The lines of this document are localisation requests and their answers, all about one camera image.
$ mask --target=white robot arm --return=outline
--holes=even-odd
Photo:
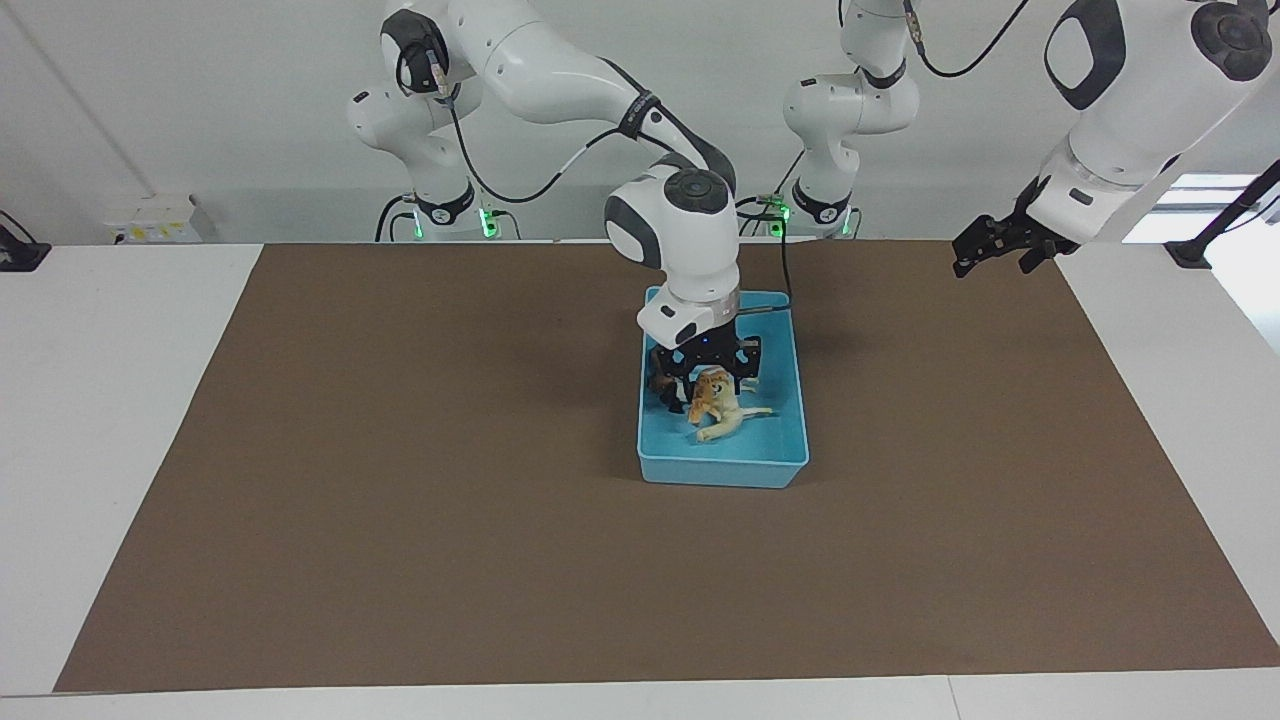
[[[841,46],[856,70],[806,78],[788,88],[783,117],[804,142],[790,188],[797,233],[841,232],[860,163],[849,141],[897,132],[919,113],[920,90],[906,74],[905,18],[901,0],[851,0]]]
[[[956,277],[1018,250],[1028,251],[1020,265],[1029,273],[1094,240],[1258,90],[1271,61],[1268,19],[1263,0],[1073,3],[1044,65],[1080,119],[1011,215],[983,215],[955,240]]]
[[[526,0],[392,3],[383,24],[383,56],[403,99],[431,109],[430,123],[413,122],[421,135],[453,122],[451,102],[458,117],[471,109],[462,97],[475,86],[467,81],[476,78],[527,122],[604,120],[628,138],[663,149],[666,156],[616,191],[605,208],[605,228],[618,252],[667,273],[637,322],[668,352],[687,348],[685,357],[699,356],[739,378],[753,377],[758,343],[736,336],[736,176],[723,152],[622,68],[558,36]],[[463,160],[475,174],[457,132]],[[421,146],[424,137],[406,141]],[[388,149],[387,142],[375,145]],[[431,158],[435,163],[428,172],[447,165],[440,152]],[[488,190],[479,176],[476,182]]]
[[[480,105],[480,87],[465,88],[454,100],[460,117]],[[452,120],[439,101],[421,95],[404,95],[392,83],[361,91],[347,104],[352,129],[374,150],[398,158],[413,183],[413,202],[419,218],[425,218],[426,234],[439,238],[481,229],[476,191],[452,140],[431,135]]]

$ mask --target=plush dog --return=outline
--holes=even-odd
[[[742,389],[755,392],[745,384]],[[698,382],[694,384],[694,400],[689,406],[689,423],[694,427],[701,425],[703,418],[710,415],[716,424],[699,429],[696,436],[698,442],[710,442],[736,433],[748,418],[772,414],[773,410],[769,407],[740,406],[733,388],[733,377],[722,368],[708,368],[698,375]]]

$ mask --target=white wall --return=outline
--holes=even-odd
[[[726,150],[746,191],[776,184],[799,149],[782,123],[786,86],[846,72],[831,3],[764,0],[534,0],[570,40],[646,82],[686,123]],[[142,181],[192,192],[224,241],[349,241],[371,234],[399,164],[360,145],[343,106],[381,79],[383,0],[0,0],[0,205],[56,242],[102,238],[102,199],[140,181],[58,86],[29,29]],[[931,3],[934,61],[973,56],[1012,9]],[[982,211],[1002,214],[1074,113],[1041,68],[1065,8],[1033,3],[1005,45],[959,81],[913,72],[916,126],[865,138],[858,202],[867,236],[950,237]],[[1187,169],[1261,169],[1280,156],[1280,83],[1233,118]],[[495,104],[465,122],[476,163],[499,190],[541,183],[598,124],[522,124]],[[529,236],[599,236],[600,199],[644,167],[648,151],[611,140],[564,187],[521,213]]]

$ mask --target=brown mat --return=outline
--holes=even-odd
[[[1280,665],[1057,270],[948,264],[796,249],[772,492],[640,480],[608,247],[269,247],[58,691]]]

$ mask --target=blue bin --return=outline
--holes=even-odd
[[[658,292],[649,288],[648,299]],[[744,307],[785,305],[781,292],[744,292]],[[809,436],[804,424],[800,368],[796,363],[791,313],[744,315],[737,322],[742,337],[760,336],[759,392],[742,393],[744,407],[772,407],[774,414],[750,418],[737,433],[709,443],[694,438],[696,428],[685,415],[671,413],[646,387],[649,351],[645,336],[640,373],[640,425],[636,451],[640,469],[650,483],[785,488],[809,464]]]

